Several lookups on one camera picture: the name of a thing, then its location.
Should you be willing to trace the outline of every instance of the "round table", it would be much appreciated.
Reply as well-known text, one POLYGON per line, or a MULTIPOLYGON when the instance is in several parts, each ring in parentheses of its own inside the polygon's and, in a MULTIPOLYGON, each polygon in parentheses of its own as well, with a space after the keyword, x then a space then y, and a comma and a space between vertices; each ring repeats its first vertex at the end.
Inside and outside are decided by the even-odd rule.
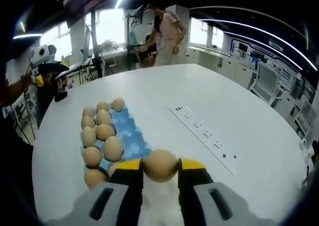
POLYGON ((71 212, 87 186, 83 179, 80 132, 84 107, 123 97, 153 149, 202 162, 261 218, 281 220, 297 202, 306 164, 299 137, 265 102, 237 83, 196 64, 123 72, 80 85, 52 102, 37 133, 32 159, 36 210, 43 221, 71 212), (223 141, 236 147, 231 174, 168 110, 187 105, 223 141))

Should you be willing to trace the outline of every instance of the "ceiling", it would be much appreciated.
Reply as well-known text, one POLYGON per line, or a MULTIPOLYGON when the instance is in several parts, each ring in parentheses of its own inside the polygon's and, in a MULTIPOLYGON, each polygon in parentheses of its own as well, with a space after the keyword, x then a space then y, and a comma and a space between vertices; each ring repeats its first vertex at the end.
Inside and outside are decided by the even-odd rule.
MULTIPOLYGON (((113 8, 117 0, 106 0, 103 8, 113 8)), ((152 0, 124 0, 121 7, 137 8, 152 0)), ((318 0, 158 0, 165 6, 179 4, 184 7, 194 8, 203 6, 220 6, 210 8, 191 9, 190 15, 204 19, 222 19, 244 23, 268 31, 292 44, 315 64, 319 64, 319 22, 315 23, 318 15, 318 0)), ((18 19, 25 22, 27 32, 41 33, 50 27, 65 20, 63 0, 3 0, 4 9, 10 9, 5 13, 8 22, 16 23, 18 19)), ((265 44, 270 37, 260 31, 222 22, 211 22, 223 30, 244 35, 265 44)), ((22 28, 7 29, 8 32, 19 34, 22 28)), ((294 60, 304 69, 302 72, 312 84, 318 80, 318 72, 294 50, 282 42, 276 40, 284 51, 283 53, 294 60)), ((32 40, 13 41, 6 54, 6 59, 17 57, 23 52, 32 40)))

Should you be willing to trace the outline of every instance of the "egg carton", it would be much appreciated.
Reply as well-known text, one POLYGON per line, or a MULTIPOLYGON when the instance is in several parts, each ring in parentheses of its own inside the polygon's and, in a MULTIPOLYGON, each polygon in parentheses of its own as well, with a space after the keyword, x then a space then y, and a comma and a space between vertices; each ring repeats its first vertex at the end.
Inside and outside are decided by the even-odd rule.
MULTIPOLYGON (((112 117, 111 126, 116 131, 115 136, 122 141, 124 147, 123 155, 119 161, 123 162, 125 160, 131 159, 144 159, 147 156, 149 156, 152 152, 151 147, 144 140, 141 130, 135 124, 135 120, 131 113, 129 113, 127 107, 124 107, 124 109, 121 112, 117 112, 115 110, 110 109, 109 113, 112 117)), ((104 157, 103 144, 104 141, 98 139, 95 142, 94 146, 98 148, 102 153, 102 160, 99 165, 99 170, 106 174, 107 169, 114 162, 108 161, 104 157)), ((84 150, 85 147, 81 146, 81 154, 83 154, 84 150)))

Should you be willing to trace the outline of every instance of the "egg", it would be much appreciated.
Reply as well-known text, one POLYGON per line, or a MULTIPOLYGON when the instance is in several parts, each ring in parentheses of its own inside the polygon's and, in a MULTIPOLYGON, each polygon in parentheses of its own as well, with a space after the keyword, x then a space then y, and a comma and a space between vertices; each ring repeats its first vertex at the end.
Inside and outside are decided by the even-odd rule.
POLYGON ((96 147, 88 147, 83 152, 83 159, 86 166, 90 168, 98 168, 102 160, 102 153, 96 147))
POLYGON ((123 151, 122 141, 115 136, 110 136, 103 144, 104 157, 109 161, 119 161, 123 151))
POLYGON ((84 129, 84 127, 87 127, 87 126, 90 128, 94 128, 95 122, 92 117, 85 115, 82 117, 81 127, 82 129, 84 129))
POLYGON ((85 147, 94 146, 96 142, 95 130, 86 126, 81 133, 82 143, 85 147))
POLYGON ((84 181, 89 189, 93 189, 97 183, 106 181, 106 175, 99 170, 86 170, 84 172, 84 181))
POLYGON ((84 108, 83 112, 82 112, 82 116, 90 116, 93 117, 95 116, 95 109, 93 107, 86 107, 84 108))
POLYGON ((113 100, 111 104, 111 108, 117 112, 122 111, 124 106, 125 106, 125 101, 121 97, 118 97, 115 100, 113 100))
POLYGON ((177 159, 167 150, 154 150, 143 162, 146 176, 158 183, 169 181, 177 172, 177 159))
POLYGON ((116 166, 118 165, 119 163, 114 163, 112 164, 109 168, 108 168, 108 175, 109 175, 109 178, 112 176, 112 174, 114 173, 114 171, 116 170, 116 166))
POLYGON ((109 125, 112 123, 112 117, 110 113, 105 110, 99 110, 97 113, 96 119, 99 125, 102 125, 102 124, 109 125))
POLYGON ((109 111, 110 110, 109 104, 106 103, 105 101, 101 101, 96 107, 96 112, 99 112, 100 110, 109 111))
POLYGON ((98 125, 95 129, 96 136, 99 140, 107 140, 110 136, 115 136, 115 130, 110 125, 98 125))

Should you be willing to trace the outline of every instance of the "power strip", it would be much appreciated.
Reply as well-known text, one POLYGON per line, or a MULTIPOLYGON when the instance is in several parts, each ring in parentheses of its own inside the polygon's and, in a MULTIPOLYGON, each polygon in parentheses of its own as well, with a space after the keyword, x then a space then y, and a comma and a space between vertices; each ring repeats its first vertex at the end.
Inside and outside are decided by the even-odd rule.
POLYGON ((218 135, 207 129, 187 106, 168 106, 167 108, 200 140, 230 173, 235 174, 237 154, 233 147, 224 145, 222 140, 218 138, 218 135))

